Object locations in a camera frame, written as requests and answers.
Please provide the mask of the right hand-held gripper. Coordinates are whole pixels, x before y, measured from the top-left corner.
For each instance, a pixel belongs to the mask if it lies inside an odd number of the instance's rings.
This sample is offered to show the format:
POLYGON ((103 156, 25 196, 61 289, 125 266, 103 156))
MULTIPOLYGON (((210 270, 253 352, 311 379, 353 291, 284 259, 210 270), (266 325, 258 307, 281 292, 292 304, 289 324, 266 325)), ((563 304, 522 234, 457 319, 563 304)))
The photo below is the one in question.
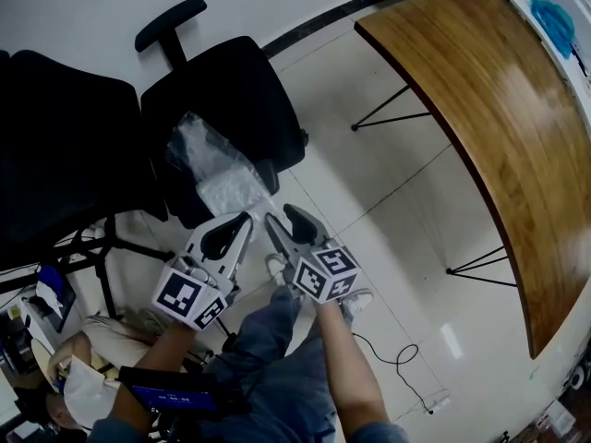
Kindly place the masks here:
POLYGON ((286 203, 283 212, 291 222, 291 231, 271 213, 265 215, 264 226, 276 251, 292 266, 285 273, 286 282, 317 304, 352 292, 360 268, 347 250, 336 246, 307 251, 308 246, 324 245, 331 239, 324 224, 293 204, 286 203))

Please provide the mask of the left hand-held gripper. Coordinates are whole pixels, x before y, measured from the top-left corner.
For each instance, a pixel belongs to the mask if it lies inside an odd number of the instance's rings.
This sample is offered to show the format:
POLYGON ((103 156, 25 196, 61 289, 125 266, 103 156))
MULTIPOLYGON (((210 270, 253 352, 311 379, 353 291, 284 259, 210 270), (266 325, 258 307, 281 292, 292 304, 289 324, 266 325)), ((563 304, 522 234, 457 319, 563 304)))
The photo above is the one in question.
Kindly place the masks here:
POLYGON ((224 214, 199 225, 186 251, 165 264, 152 304, 195 331, 205 330, 240 292, 235 275, 252 231, 253 220, 246 212, 224 214))

